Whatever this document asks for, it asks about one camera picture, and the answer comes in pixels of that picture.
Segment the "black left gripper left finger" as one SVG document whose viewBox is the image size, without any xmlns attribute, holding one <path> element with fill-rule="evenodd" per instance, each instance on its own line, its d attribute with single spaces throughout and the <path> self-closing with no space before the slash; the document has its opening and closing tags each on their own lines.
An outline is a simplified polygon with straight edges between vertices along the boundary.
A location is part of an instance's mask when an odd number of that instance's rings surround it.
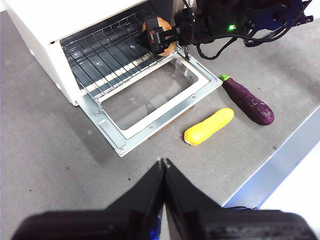
<svg viewBox="0 0 320 240">
<path fill-rule="evenodd" d="M 14 240 L 158 240 L 164 204 L 161 160 L 105 209 L 47 211 L 24 219 Z"/>
</svg>

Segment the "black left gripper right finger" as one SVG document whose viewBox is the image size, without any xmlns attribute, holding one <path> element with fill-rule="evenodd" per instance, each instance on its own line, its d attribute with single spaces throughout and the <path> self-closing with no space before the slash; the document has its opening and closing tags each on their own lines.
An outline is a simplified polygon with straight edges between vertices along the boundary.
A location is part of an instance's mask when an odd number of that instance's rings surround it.
<svg viewBox="0 0 320 240">
<path fill-rule="evenodd" d="M 298 214 L 280 210 L 223 208 L 195 187 L 168 158 L 165 204 L 184 240 L 314 240 Z"/>
</svg>

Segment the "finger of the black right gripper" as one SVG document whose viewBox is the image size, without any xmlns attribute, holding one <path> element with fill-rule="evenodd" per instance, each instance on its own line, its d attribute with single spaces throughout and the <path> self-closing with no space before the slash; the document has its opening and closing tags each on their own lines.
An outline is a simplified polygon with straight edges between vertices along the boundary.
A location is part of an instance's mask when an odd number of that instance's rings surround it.
<svg viewBox="0 0 320 240">
<path fill-rule="evenodd" d="M 171 54 L 178 40 L 176 26 L 171 26 L 159 16 L 145 20 L 148 47 L 153 54 Z"/>
</svg>

